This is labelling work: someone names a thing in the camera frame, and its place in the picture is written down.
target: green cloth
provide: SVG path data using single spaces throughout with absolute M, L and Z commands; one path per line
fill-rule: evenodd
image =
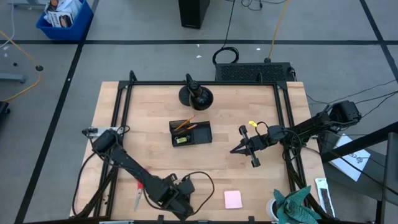
M 278 190 L 274 190 L 279 224 L 318 223 L 317 220 L 321 219 L 321 216 L 310 208 L 302 205 L 305 197 L 310 191 L 311 186 L 308 186 L 284 197 Z

